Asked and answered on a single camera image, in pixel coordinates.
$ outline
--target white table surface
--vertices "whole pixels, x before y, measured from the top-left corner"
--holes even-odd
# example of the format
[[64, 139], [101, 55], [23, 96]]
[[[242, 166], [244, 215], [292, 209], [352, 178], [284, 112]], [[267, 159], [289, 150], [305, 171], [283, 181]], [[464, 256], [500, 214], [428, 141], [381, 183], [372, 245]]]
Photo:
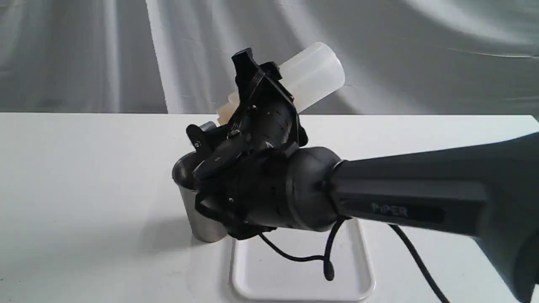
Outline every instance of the white table surface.
[[[0, 114], [0, 302], [237, 302], [232, 240], [194, 240], [175, 161], [212, 115]], [[539, 130], [530, 116], [302, 116], [310, 146], [362, 159]], [[366, 301], [437, 302], [403, 243], [362, 221]], [[405, 228], [453, 303], [516, 302], [475, 243]], [[536, 293], [533, 302], [539, 302]]]

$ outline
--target black wire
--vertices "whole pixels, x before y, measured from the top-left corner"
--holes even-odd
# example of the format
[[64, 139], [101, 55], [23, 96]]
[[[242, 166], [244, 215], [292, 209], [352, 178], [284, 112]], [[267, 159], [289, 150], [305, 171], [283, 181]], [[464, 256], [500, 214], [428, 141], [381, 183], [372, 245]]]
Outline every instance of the black wire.
[[416, 248], [413, 246], [410, 239], [408, 239], [404, 231], [396, 225], [393, 225], [393, 224], [388, 224], [388, 225], [389, 227], [393, 229], [393, 231], [397, 233], [399, 238], [404, 242], [404, 245], [406, 245], [406, 248], [408, 248], [408, 250], [410, 251], [410, 254], [412, 254], [413, 260], [416, 262], [417, 266], [419, 267], [419, 270], [423, 274], [423, 277], [425, 277], [425, 280], [427, 280], [427, 283], [431, 287], [432, 291], [434, 291], [436, 297], [438, 297], [438, 299], [442, 303], [450, 303], [449, 300], [445, 297], [444, 293], [441, 291], [440, 287], [438, 287], [438, 285], [432, 278], [429, 270], [427, 269], [427, 267], [423, 263], [423, 260], [421, 260], [421, 257], [417, 253]]
[[313, 260], [321, 260], [321, 261], [323, 261], [324, 262], [323, 263], [324, 277], [326, 278], [326, 280], [332, 281], [335, 278], [335, 270], [334, 270], [333, 264], [331, 263], [331, 260], [330, 260], [331, 247], [333, 246], [333, 241], [335, 240], [335, 236], [337, 235], [338, 229], [341, 227], [342, 223], [346, 219], [347, 218], [344, 218], [344, 217], [339, 218], [335, 222], [333, 227], [331, 228], [331, 231], [329, 232], [329, 235], [328, 235], [328, 240], [326, 241], [326, 249], [324, 250], [324, 255], [323, 256], [321, 256], [319, 254], [314, 255], [314, 256], [309, 256], [309, 257], [291, 256], [288, 253], [283, 252], [282, 250], [280, 250], [277, 246], [275, 246], [275, 244], [273, 244], [262, 233], [260, 233], [258, 235], [260, 236], [260, 238], [262, 238], [262, 240], [264, 242], [266, 242], [267, 245], [269, 245], [271, 248], [273, 248], [273, 250], [275, 252], [277, 252], [278, 254], [280, 254], [281, 256], [285, 257], [286, 259], [288, 259], [290, 261], [295, 261], [295, 262], [308, 262], [308, 261], [313, 261]]

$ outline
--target translucent plastic bottle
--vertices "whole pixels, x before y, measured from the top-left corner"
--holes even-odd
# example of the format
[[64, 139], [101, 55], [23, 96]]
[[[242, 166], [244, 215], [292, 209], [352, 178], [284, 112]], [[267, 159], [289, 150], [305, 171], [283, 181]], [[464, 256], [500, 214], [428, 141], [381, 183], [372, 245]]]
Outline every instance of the translucent plastic bottle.
[[[279, 66], [281, 84], [294, 96], [298, 113], [344, 85], [344, 70], [335, 52], [322, 42], [304, 49]], [[217, 110], [219, 123], [228, 122], [239, 105], [237, 92]]]

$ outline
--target stainless steel cup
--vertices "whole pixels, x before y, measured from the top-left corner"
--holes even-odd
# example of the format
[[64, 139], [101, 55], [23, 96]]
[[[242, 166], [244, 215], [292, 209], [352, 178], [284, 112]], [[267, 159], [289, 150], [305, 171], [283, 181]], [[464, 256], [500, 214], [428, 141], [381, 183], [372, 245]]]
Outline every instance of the stainless steel cup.
[[216, 242], [223, 239], [227, 233], [226, 228], [217, 221], [208, 219], [195, 210], [195, 179], [193, 170], [201, 163], [195, 152], [183, 156], [172, 169], [172, 178], [179, 187], [187, 218], [195, 238], [203, 242]]

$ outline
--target gray curtain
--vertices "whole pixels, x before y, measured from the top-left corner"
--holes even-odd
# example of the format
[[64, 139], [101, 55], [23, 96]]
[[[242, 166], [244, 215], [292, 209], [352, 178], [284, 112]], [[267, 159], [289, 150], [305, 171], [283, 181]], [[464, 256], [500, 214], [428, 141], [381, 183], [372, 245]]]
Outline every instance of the gray curtain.
[[330, 45], [307, 113], [539, 114], [536, 0], [0, 0], [0, 110], [213, 113], [230, 56]]

